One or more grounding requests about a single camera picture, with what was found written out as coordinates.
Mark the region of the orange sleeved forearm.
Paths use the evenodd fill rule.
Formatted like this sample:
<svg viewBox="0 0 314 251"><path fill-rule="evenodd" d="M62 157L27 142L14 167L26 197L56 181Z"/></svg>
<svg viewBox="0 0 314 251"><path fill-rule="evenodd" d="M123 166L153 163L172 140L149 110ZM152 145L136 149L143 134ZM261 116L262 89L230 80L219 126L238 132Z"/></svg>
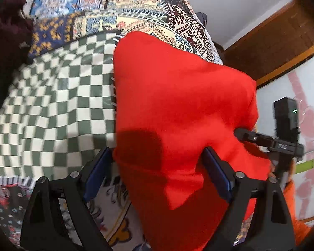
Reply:
<svg viewBox="0 0 314 251"><path fill-rule="evenodd" d="M295 242L296 245L299 245L302 240L307 236L310 232L311 228L308 227L304 222L299 221L296 218L296 203L295 203L295 186L292 176L294 175L296 170L296 162L292 160L289 169L288 180L284 189L284 197L286 200L286 204L288 206L290 216L292 219L292 225L294 230Z"/></svg>

